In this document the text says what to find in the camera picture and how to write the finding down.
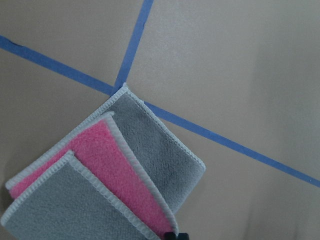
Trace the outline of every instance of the beige surface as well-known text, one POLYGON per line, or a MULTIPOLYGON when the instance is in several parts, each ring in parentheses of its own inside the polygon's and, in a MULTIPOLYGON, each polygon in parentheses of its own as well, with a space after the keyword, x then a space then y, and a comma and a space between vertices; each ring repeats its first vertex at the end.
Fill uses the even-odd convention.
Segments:
MULTIPOLYGON (((0 35, 113 84, 140 1, 0 1, 0 35)), ((155 1, 139 97, 320 179, 320 2, 155 1)), ((108 96, 0 49, 4 183, 108 96)), ((191 240, 316 240, 320 189, 165 121, 207 166, 177 214, 191 240)), ((0 228, 0 240, 13 239, 0 228)))

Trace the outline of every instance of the pink microfiber cloth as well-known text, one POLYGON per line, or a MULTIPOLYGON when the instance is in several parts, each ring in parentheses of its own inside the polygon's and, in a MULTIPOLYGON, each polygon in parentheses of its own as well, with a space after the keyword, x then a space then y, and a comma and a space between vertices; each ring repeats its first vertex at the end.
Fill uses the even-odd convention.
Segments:
POLYGON ((204 163, 188 149, 126 85, 75 129, 5 184, 11 190, 66 146, 83 127, 106 112, 113 116, 130 149, 176 213, 205 172, 204 163))
POLYGON ((69 150, 159 237, 163 238, 166 232, 178 233, 172 211, 129 148, 110 112, 89 123, 49 161, 17 183, 10 190, 11 196, 19 197, 69 150))
POLYGON ((0 223, 21 240, 160 240, 71 150, 14 200, 0 223))

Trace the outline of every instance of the microfiber cloth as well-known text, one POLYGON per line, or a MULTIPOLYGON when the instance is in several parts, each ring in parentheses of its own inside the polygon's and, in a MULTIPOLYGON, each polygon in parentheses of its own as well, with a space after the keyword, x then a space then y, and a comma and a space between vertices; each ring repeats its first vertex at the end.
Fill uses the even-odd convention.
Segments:
POLYGON ((23 240, 159 240, 72 151, 12 203, 1 224, 23 240))
POLYGON ((20 196, 72 150, 77 159, 159 237, 166 232, 177 234, 172 211, 129 148, 112 115, 112 112, 104 113, 80 129, 49 161, 11 188, 11 195, 20 196))
POLYGON ((54 147, 6 183, 10 190, 53 157, 79 129, 107 111, 166 203, 176 213, 205 171, 196 157, 126 85, 54 147))

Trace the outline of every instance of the gray fabric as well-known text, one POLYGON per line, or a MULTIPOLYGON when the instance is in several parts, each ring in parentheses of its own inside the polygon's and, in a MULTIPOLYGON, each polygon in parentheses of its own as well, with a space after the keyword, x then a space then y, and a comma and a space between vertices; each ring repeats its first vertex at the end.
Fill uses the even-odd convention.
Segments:
POLYGON ((128 93, 107 111, 115 112, 113 119, 129 147, 176 213, 205 170, 175 144, 128 93))
POLYGON ((5 227, 21 240, 145 239, 69 163, 22 201, 5 227))
POLYGON ((176 213, 205 171, 196 157, 152 111, 123 86, 66 137, 6 183, 11 189, 67 144, 81 128, 113 111, 118 128, 173 213, 176 213))

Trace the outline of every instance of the blue painter's tape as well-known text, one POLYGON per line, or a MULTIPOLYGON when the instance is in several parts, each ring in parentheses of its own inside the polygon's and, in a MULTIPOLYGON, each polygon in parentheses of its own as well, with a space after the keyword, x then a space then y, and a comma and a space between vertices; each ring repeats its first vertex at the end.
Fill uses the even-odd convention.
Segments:
POLYGON ((221 144, 223 146, 226 146, 227 148, 230 148, 234 151, 237 151, 238 153, 244 154, 250 158, 253 158, 261 163, 264 163, 266 165, 269 165, 275 169, 278 169, 286 174, 289 174, 293 177, 296 177, 298 179, 301 179, 309 184, 312 184, 314 186, 317 186, 320 188, 320 180, 315 179, 311 176, 308 176, 298 170, 295 170, 287 165, 284 165, 281 162, 278 162, 276 160, 273 160, 265 155, 262 155, 261 153, 258 153, 256 151, 251 150, 248 147, 245 147, 235 141, 232 141, 224 136, 221 136, 215 132, 212 132, 202 126, 199 126, 193 122, 190 122, 186 119, 183 119, 182 117, 179 117, 177 115, 172 114, 171 112, 168 112, 166 110, 163 110, 155 105, 152 105, 151 103, 144 102, 153 112, 155 115, 157 115, 159 118, 162 118, 164 120, 167 120, 175 125, 178 125, 184 129, 187 129, 193 133, 196 133, 200 136, 203 136, 207 139, 210 139, 218 144, 221 144))
POLYGON ((67 78, 73 79, 90 88, 98 90, 104 94, 110 95, 112 92, 113 87, 110 86, 109 84, 103 81, 100 81, 96 78, 93 78, 92 76, 89 76, 61 62, 58 62, 30 48, 18 45, 1 35, 0 35, 0 48, 12 54, 18 55, 21 58, 27 59, 35 64, 38 64, 46 69, 50 69, 67 78))
POLYGON ((142 3, 139 16, 136 20, 134 30, 128 44, 128 48, 126 49, 118 76, 116 77, 116 81, 114 83, 111 93, 112 95, 115 94, 127 81, 153 2, 153 0, 144 0, 142 3))

